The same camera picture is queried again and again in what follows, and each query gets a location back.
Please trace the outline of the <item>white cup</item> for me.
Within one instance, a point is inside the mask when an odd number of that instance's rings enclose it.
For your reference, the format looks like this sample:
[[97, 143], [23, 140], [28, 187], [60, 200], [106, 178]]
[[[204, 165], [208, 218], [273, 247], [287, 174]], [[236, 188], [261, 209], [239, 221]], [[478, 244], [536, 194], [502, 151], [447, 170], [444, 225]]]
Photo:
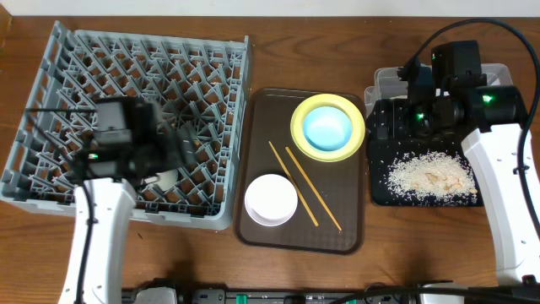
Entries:
[[174, 187], [178, 179], [178, 170], [173, 169], [156, 173], [150, 177], [144, 178], [143, 183], [152, 187], [157, 187], [161, 191], [168, 191]]

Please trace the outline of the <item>light blue bowl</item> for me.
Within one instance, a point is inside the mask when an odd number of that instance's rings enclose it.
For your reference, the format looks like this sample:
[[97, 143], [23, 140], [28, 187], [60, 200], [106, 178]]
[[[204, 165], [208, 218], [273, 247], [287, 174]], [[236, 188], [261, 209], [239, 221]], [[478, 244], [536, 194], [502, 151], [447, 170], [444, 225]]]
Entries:
[[303, 121], [307, 142], [325, 152], [341, 149], [350, 140], [352, 130], [349, 117], [332, 106], [321, 106], [310, 111]]

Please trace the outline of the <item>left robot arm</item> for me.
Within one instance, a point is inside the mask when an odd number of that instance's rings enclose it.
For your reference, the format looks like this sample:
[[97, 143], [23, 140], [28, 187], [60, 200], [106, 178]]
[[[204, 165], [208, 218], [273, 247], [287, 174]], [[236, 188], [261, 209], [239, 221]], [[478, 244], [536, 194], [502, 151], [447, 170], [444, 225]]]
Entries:
[[72, 164], [73, 241], [60, 301], [119, 303], [126, 239], [138, 189], [173, 188], [178, 171], [196, 161], [188, 127], [172, 128], [160, 106], [137, 97], [99, 99], [97, 128]]

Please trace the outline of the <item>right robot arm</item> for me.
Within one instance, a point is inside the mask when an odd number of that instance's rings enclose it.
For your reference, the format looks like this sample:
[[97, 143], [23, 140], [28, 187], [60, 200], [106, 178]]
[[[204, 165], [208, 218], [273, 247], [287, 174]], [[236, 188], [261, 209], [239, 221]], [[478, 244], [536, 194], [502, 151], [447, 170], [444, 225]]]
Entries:
[[397, 76], [408, 84], [410, 133], [450, 132], [461, 142], [489, 219], [499, 283], [538, 280], [539, 178], [520, 91], [488, 84], [476, 41], [436, 46], [430, 66], [413, 57]]

